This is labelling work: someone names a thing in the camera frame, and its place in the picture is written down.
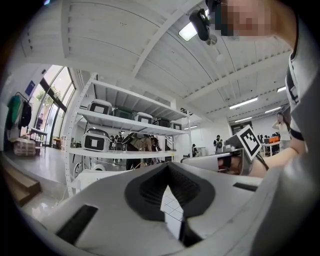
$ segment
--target ceiling beam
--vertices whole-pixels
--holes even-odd
[[[192,7],[196,6],[202,2],[201,0],[189,0],[185,4],[183,4],[179,9],[177,9],[157,30],[157,32],[153,35],[149,43],[144,48],[140,58],[138,59],[135,67],[132,71],[132,76],[135,78],[137,73],[139,72],[141,66],[145,62],[149,53],[155,47],[156,43],[160,40],[160,38],[167,32],[167,30],[178,20],[180,19],[187,11],[189,11]]]
[[[229,82],[239,80],[241,78],[244,78],[246,76],[254,74],[254,73],[261,71],[263,69],[266,69],[268,67],[274,66],[274,65],[281,63],[281,62],[285,64],[288,62],[289,55],[290,55],[290,52],[281,53],[276,56],[259,61],[255,64],[250,65],[250,66],[247,66],[243,69],[240,69],[240,70],[238,70],[234,73],[231,73],[231,74],[229,74],[229,75],[227,75],[227,76],[225,76],[215,82],[210,83],[209,85],[205,86],[204,88],[185,97],[184,100],[187,103],[192,102],[195,99],[197,99],[203,95],[206,95],[207,93],[210,93],[216,89],[219,89],[219,88],[227,85]]]
[[[71,0],[62,0],[60,3],[60,36],[63,50],[63,57],[66,58],[69,54],[69,37],[68,37],[68,23]]]
[[[31,56],[26,58],[27,63],[50,63],[52,65],[65,66],[69,68],[79,69],[83,71],[97,72],[106,77],[117,78],[121,80],[123,83],[127,83],[129,85],[134,85],[144,91],[148,91],[153,95],[156,95],[166,101],[172,102],[176,100],[177,108],[185,108],[200,118],[205,119],[208,122],[213,122],[210,118],[208,118],[207,114],[199,110],[191,103],[187,103],[182,97],[166,89],[165,86],[157,86],[152,85],[149,82],[142,81],[135,77],[132,77],[127,71],[117,70],[112,67],[105,68],[105,63],[100,63],[96,61],[94,58],[89,59],[88,57],[75,57],[69,55],[67,58],[63,58],[61,56],[52,55],[50,52],[46,53],[34,53]]]

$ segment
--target black rubber pad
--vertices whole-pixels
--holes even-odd
[[[235,183],[233,186],[236,187],[236,188],[239,188],[239,189],[253,191],[253,192],[255,192],[257,190],[257,188],[258,188],[255,185],[242,184],[242,183],[239,183],[239,182]]]
[[[126,202],[143,219],[164,222],[160,208],[167,186],[185,218],[203,214],[215,197],[215,189],[207,180],[168,163],[133,179],[124,191]]]
[[[86,226],[96,214],[98,208],[83,205],[56,233],[56,235],[70,244],[74,244]]]

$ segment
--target orange object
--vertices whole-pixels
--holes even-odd
[[[271,144],[271,143],[279,142],[280,138],[276,136],[276,137],[269,138],[268,140],[269,140],[269,144]]]

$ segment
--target person's arm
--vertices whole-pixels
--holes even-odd
[[[275,123],[272,125],[273,129],[279,130],[279,122],[275,121]]]
[[[297,155],[301,155],[306,152],[305,142],[303,140],[298,140],[296,138],[292,138],[290,147],[281,151],[278,154],[273,156],[264,157],[265,163],[271,169],[272,167],[284,166],[287,164],[292,158]],[[222,158],[218,160],[219,166],[223,165]],[[240,157],[232,157],[230,171],[231,174],[238,174],[239,169],[241,168],[241,158]],[[254,159],[252,162],[252,169],[249,174],[251,177],[263,178],[267,173],[265,166],[257,159]]]

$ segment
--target white wall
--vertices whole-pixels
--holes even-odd
[[[191,129],[191,142],[197,147],[205,147],[204,150],[207,156],[213,155],[216,150],[214,140],[217,135],[220,135],[222,140],[226,140],[232,136],[231,128],[226,117],[216,119],[213,124],[207,122],[201,123],[197,128]],[[175,139],[175,148],[178,152],[182,152],[182,155],[188,155],[191,152],[189,135],[184,134],[177,136]]]
[[[251,121],[252,128],[255,135],[262,134],[263,137],[265,135],[271,137],[271,135],[277,131],[272,128],[272,125],[275,123],[276,120],[277,120],[277,115],[272,114],[272,115],[268,115],[266,117]]]
[[[13,50],[11,59],[8,61],[6,70],[4,72],[3,82],[1,84],[0,102],[8,104],[10,98],[20,92],[27,99],[30,98],[25,94],[30,81],[33,81],[36,89],[41,79],[44,77],[43,70],[48,70],[50,64],[26,63],[26,58],[22,46],[18,43]]]

